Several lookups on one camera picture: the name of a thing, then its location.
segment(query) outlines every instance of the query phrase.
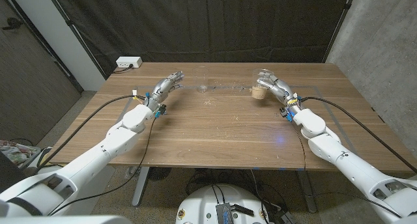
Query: gray wall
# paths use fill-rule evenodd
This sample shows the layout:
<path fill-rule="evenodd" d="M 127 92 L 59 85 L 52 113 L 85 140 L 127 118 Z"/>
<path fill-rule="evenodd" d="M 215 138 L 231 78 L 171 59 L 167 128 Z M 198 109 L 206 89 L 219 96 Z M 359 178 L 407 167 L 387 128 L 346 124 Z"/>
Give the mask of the gray wall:
<path fill-rule="evenodd" d="M 327 58 L 417 156 L 417 0 L 353 0 Z"/>

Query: clear plastic cup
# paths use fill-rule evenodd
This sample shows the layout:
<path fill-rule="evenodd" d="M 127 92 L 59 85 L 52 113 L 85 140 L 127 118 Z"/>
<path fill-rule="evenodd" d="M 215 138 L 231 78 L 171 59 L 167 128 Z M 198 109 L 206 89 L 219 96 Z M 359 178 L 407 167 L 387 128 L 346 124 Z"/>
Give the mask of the clear plastic cup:
<path fill-rule="evenodd" d="M 263 77 L 262 74 L 274 74 L 274 73 L 263 68 L 257 68 L 253 70 L 251 94 L 253 98 L 258 99 L 258 100 L 264 99 L 266 96 L 266 91 L 267 91 L 266 87 L 258 83 L 258 79 L 260 77 Z"/>
<path fill-rule="evenodd" d="M 193 68 L 193 77 L 198 92 L 206 92 L 209 85 L 209 70 L 205 66 Z"/>

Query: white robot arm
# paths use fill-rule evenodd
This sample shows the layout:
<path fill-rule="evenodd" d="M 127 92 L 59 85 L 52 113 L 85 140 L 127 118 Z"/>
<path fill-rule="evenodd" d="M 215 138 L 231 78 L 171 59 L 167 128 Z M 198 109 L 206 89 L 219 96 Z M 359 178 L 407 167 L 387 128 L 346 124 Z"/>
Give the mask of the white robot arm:
<path fill-rule="evenodd" d="M 385 223 L 393 223 L 417 212 L 417 181 L 385 175 L 374 166 L 345 148 L 340 138 L 331 131 L 324 120 L 298 101 L 285 82 L 271 74 L 259 74 L 258 84 L 269 89 L 285 106 L 283 117 L 288 116 L 301 125 L 303 137 L 314 155 L 335 165 L 365 196 L 395 214 L 372 204 Z"/>
<path fill-rule="evenodd" d="M 145 129 L 145 121 L 158 117 L 165 111 L 161 104 L 169 92 L 177 89 L 182 72 L 171 74 L 161 80 L 154 92 L 127 112 L 123 119 L 112 126 L 106 137 L 96 146 L 71 161 L 67 166 L 50 173 L 26 178 L 0 194 L 2 205 L 7 205 L 6 217 L 47 216 L 54 210 L 77 199 L 80 188 L 91 181 L 113 158 L 134 147 Z M 56 215 L 68 210 L 63 208 Z"/>

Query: wooden table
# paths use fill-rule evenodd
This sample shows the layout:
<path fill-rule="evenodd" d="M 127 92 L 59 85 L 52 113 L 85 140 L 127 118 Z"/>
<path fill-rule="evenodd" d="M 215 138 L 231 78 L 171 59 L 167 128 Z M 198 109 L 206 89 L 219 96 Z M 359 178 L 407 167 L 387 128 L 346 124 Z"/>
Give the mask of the wooden table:
<path fill-rule="evenodd" d="M 210 70 L 209 88 L 197 92 L 192 69 Z M 241 169 L 290 169 L 304 167 L 302 145 L 291 123 L 279 114 L 282 105 L 268 93 L 264 100 L 250 96 L 252 70 L 266 68 L 291 86 L 299 96 L 330 100 L 362 121 L 381 139 L 414 166 L 417 161 L 391 129 L 334 64 L 277 63 L 143 63 L 138 69 L 113 74 L 88 103 L 58 141 L 60 145 L 79 124 L 104 102 L 132 93 L 145 95 L 169 74 L 182 70 L 183 89 L 169 94 L 164 104 L 167 114 L 156 120 L 143 166 L 210 167 Z M 99 143 L 124 110 L 137 100 L 119 100 L 101 110 L 52 159 L 68 163 Z M 316 100 L 304 105 L 322 117 L 337 133 L 345 147 L 385 172 L 410 171 L 372 136 L 340 110 Z M 149 127 L 129 153 L 110 164 L 137 165 L 145 149 Z M 302 138 L 307 170 L 331 171 L 336 168 L 315 156 Z"/>

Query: electrical outlet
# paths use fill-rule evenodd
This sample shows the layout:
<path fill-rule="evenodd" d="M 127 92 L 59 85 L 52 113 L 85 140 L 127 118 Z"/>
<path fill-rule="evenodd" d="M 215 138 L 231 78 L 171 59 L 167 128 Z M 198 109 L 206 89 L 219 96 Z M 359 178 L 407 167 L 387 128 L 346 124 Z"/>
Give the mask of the electrical outlet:
<path fill-rule="evenodd" d="M 142 64 L 141 57 L 119 57 L 116 61 L 119 68 L 128 68 L 129 65 L 133 65 L 133 68 L 139 68 Z"/>

